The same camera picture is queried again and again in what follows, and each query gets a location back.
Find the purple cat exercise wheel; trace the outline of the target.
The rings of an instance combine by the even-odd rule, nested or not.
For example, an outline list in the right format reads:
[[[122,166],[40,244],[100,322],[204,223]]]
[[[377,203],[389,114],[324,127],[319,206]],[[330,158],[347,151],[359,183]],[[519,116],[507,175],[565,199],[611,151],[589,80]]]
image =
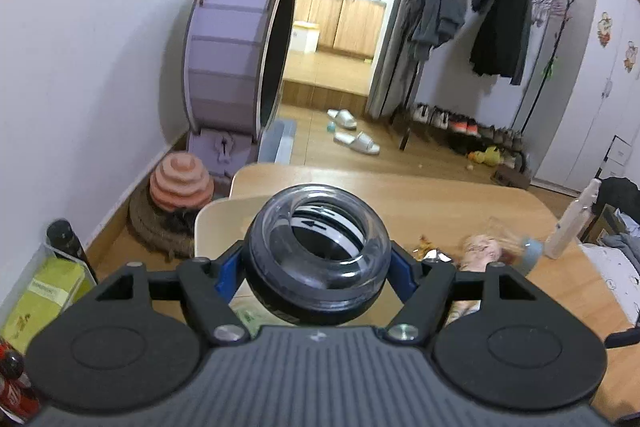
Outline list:
[[[295,0],[194,0],[182,59],[188,150],[219,183],[258,158],[281,98]]]

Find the clear gyro wrist ball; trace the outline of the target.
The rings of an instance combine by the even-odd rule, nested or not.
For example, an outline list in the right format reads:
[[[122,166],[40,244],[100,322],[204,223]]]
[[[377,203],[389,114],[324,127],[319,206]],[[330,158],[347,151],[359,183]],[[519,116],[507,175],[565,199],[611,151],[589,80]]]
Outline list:
[[[340,325],[373,305],[392,261],[378,214],[342,188],[299,184],[273,195],[245,235],[247,284],[296,325]]]

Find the white slipper far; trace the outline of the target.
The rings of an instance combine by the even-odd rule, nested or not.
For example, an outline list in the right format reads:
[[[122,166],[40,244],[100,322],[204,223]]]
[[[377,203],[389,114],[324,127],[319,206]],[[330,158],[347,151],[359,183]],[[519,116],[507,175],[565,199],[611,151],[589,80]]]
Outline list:
[[[348,109],[328,109],[326,115],[328,115],[330,121],[332,121],[336,127],[345,130],[357,129],[357,119]]]

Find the wooden kitchen cabinets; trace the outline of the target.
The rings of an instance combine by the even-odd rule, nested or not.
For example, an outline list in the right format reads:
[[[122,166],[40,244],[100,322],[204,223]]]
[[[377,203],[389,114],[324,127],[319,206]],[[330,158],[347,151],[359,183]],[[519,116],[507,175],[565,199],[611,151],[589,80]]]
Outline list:
[[[371,0],[295,0],[294,28],[316,34],[317,48],[372,60],[386,5]]]

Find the grey curtain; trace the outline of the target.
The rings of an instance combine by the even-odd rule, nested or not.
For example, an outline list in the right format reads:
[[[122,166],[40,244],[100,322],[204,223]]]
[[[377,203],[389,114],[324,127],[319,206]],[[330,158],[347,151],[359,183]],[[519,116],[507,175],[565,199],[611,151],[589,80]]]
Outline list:
[[[409,14],[409,0],[394,0],[368,98],[367,114],[372,119],[393,113],[406,93],[412,65],[407,48]]]

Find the white wardrobe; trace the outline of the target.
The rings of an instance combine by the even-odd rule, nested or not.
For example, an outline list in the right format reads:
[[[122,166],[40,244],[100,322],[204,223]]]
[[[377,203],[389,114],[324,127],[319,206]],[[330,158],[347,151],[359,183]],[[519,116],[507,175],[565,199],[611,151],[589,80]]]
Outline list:
[[[572,1],[525,146],[536,185],[579,193],[639,128],[639,1]]]

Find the beige patterned snack packet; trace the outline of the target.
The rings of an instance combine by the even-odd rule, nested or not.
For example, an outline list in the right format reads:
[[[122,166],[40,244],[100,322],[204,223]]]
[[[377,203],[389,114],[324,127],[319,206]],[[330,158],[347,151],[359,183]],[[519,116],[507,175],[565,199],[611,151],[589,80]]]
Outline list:
[[[485,234],[469,236],[463,242],[463,255],[457,268],[462,272],[484,272],[489,263],[499,261],[501,256],[502,248],[497,239]],[[480,300],[455,301],[449,310],[446,325],[479,309]]]

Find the white storage box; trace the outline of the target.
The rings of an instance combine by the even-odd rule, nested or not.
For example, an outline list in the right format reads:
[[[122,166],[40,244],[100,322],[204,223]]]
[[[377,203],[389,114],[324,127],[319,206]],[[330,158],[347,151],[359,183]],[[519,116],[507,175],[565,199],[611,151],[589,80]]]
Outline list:
[[[320,26],[315,23],[296,20],[292,26],[290,40],[291,51],[300,53],[314,53],[320,38]]]

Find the grey hanging clothes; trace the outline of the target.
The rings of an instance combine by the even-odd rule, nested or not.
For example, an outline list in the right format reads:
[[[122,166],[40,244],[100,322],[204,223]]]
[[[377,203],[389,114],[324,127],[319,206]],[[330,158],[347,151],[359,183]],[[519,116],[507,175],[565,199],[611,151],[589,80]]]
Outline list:
[[[464,25],[469,0],[408,0],[408,5],[409,57],[423,63]]]

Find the green yellow box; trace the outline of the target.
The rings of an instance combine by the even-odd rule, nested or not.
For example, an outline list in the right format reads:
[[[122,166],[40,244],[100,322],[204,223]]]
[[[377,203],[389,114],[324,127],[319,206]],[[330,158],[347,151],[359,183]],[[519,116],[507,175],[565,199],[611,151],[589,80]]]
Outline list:
[[[91,288],[80,263],[48,258],[10,311],[1,337],[24,355],[35,335]]]

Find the row of shoes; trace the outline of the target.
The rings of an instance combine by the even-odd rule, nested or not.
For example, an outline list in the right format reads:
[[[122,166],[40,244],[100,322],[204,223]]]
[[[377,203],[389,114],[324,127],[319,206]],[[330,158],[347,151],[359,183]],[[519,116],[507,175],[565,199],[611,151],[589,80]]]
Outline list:
[[[442,130],[448,143],[461,154],[485,150],[494,146],[508,153],[524,152],[523,138],[520,132],[510,128],[496,128],[479,124],[475,119],[434,105],[418,103],[409,112],[411,119],[419,124]]]

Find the white slipper near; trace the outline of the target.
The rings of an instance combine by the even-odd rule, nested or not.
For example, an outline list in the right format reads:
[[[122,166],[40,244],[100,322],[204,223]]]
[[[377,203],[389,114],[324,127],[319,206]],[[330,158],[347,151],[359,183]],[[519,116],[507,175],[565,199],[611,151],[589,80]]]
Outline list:
[[[364,132],[359,132],[358,134],[335,132],[333,141],[362,155],[378,156],[381,150],[378,143],[375,143],[373,139]]]

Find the toothpick jar blue lid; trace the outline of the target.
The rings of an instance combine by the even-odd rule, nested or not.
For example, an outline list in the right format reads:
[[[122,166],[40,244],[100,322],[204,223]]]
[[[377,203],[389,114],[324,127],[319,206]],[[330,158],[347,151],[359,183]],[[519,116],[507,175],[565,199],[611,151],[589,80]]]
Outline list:
[[[497,218],[491,217],[487,226],[487,235],[500,247],[500,260],[522,275],[532,272],[544,253],[544,245],[537,239],[518,233]]]

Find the black clothes rack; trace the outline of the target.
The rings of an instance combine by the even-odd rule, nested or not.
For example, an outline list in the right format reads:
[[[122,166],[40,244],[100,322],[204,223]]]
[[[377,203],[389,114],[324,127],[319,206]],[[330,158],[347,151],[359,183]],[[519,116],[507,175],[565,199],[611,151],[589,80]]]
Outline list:
[[[553,57],[568,20],[572,0],[535,0],[541,23],[529,34],[522,83],[513,86],[502,77],[480,77],[471,72],[472,44],[484,17],[471,14],[454,40],[432,54],[431,60],[413,67],[401,101],[387,124],[397,126],[400,148],[413,134],[411,109],[418,103],[449,109],[481,124],[509,127],[523,133],[529,126],[542,89],[551,78]]]

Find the clear spray bottle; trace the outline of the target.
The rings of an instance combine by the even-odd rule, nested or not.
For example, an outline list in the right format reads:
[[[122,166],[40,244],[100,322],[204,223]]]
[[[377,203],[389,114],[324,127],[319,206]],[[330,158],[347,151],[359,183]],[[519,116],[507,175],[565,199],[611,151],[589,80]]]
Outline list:
[[[592,179],[580,195],[568,205],[554,231],[544,242],[544,255],[550,259],[562,256],[570,243],[591,219],[592,206],[597,202],[601,186],[599,179]]]

